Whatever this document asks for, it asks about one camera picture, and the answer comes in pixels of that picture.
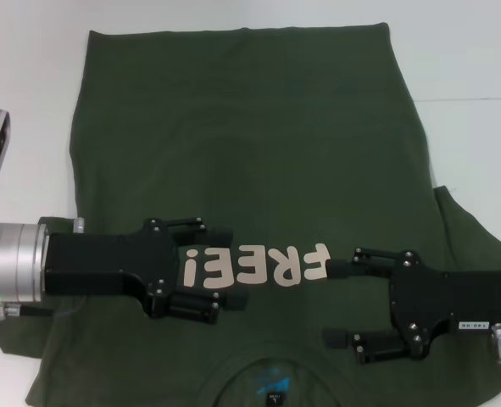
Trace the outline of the dark green printed t-shirt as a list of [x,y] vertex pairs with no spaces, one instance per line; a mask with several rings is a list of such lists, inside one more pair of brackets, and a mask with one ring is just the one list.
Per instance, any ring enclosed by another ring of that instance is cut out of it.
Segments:
[[91,32],[73,117],[91,233],[203,217],[229,248],[181,251],[180,282],[248,296],[215,325],[152,320],[127,297],[55,298],[0,322],[41,361],[30,407],[478,407],[501,393],[487,335],[422,361],[360,365],[326,328],[389,326],[387,282],[328,280],[355,248],[439,270],[501,270],[501,242],[431,179],[426,135],[385,24]]

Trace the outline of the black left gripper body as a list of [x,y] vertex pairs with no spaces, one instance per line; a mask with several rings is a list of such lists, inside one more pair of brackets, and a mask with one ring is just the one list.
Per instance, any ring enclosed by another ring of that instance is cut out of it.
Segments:
[[170,313],[178,266],[169,226],[159,219],[128,234],[53,233],[44,291],[47,296],[128,296],[149,317],[162,318]]

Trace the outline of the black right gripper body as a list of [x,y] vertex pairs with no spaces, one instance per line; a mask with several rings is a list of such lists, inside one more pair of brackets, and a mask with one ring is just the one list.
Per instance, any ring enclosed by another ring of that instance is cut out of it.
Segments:
[[487,334],[501,361],[501,270],[439,271],[402,252],[389,278],[392,324],[413,360],[444,334]]

